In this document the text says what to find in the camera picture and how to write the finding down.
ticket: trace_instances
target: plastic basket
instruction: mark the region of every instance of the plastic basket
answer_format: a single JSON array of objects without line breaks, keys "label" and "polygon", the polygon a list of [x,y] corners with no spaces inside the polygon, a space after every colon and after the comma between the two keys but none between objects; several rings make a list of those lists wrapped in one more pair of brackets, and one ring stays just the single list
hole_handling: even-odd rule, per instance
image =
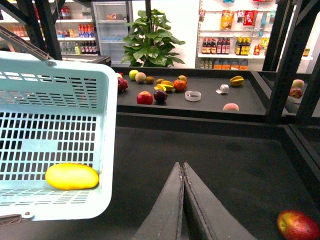
[{"label": "plastic basket", "polygon": [[[107,208],[117,85],[106,65],[0,51],[0,216],[88,219]],[[69,191],[51,187],[45,172],[62,162],[93,167],[99,185]]]}]

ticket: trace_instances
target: potted plant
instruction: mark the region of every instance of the potted plant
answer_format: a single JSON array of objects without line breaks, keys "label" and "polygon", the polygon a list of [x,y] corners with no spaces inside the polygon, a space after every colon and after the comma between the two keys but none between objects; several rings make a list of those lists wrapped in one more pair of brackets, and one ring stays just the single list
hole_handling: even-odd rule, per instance
[{"label": "potted plant", "polygon": [[174,67],[174,62],[185,64],[180,58],[175,57],[179,53],[171,52],[176,45],[186,42],[180,41],[169,31],[171,26],[167,23],[166,14],[163,11],[153,9],[151,19],[146,16],[146,11],[138,11],[140,18],[134,22],[125,23],[130,26],[128,36],[123,38],[127,43],[124,47],[122,63],[130,62],[131,67]]}]

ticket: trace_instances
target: tomato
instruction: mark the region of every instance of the tomato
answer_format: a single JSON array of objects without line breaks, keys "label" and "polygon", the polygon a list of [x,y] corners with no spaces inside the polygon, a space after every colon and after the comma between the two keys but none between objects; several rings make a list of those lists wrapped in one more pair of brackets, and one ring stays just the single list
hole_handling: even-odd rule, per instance
[{"label": "tomato", "polygon": [[174,88],[177,91],[183,91],[187,87],[187,83],[183,80],[177,79],[173,82]]}]

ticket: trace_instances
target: refrigerator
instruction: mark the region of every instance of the refrigerator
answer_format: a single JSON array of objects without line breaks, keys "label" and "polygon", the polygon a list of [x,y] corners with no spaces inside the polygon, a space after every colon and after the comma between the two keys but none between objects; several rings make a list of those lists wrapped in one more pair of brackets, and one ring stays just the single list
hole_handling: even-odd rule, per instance
[{"label": "refrigerator", "polygon": [[112,67],[127,67],[121,63],[125,54],[123,38],[130,28],[124,23],[133,22],[131,1],[92,1],[93,24],[98,51],[101,56],[111,58]]}]

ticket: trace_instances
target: white tape roll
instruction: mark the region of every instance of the white tape roll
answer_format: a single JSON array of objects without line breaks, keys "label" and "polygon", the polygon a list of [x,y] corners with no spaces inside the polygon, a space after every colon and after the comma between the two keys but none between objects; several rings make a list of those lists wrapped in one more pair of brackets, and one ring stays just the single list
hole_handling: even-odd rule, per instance
[{"label": "white tape roll", "polygon": [[220,89],[215,90],[218,94],[227,94],[229,92],[229,86],[227,84],[222,84]]},{"label": "white tape roll", "polygon": [[190,102],[197,102],[201,99],[201,92],[198,91],[186,91],[185,92],[185,99]]}]

